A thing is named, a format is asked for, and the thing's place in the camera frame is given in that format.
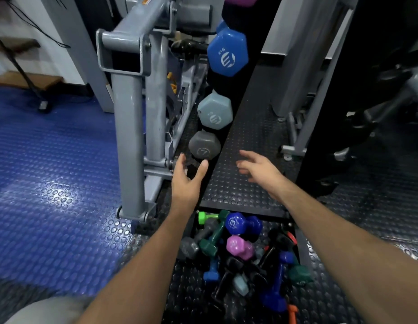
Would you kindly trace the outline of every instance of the forearm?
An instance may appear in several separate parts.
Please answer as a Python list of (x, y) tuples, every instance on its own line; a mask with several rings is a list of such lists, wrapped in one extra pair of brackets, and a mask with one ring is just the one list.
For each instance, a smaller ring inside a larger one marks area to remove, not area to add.
[(160, 323), (187, 214), (171, 210), (160, 228), (105, 286), (78, 324)]
[(418, 323), (418, 261), (285, 179), (277, 198), (367, 323)]

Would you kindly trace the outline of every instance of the right hand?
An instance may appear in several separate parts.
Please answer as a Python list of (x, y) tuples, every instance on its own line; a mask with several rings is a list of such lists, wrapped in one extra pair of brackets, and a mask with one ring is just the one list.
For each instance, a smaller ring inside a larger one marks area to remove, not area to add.
[(236, 161), (239, 173), (249, 175), (249, 182), (257, 183), (273, 199), (281, 201), (278, 191), (286, 178), (266, 157), (252, 151), (240, 150), (239, 153), (248, 158), (248, 160)]

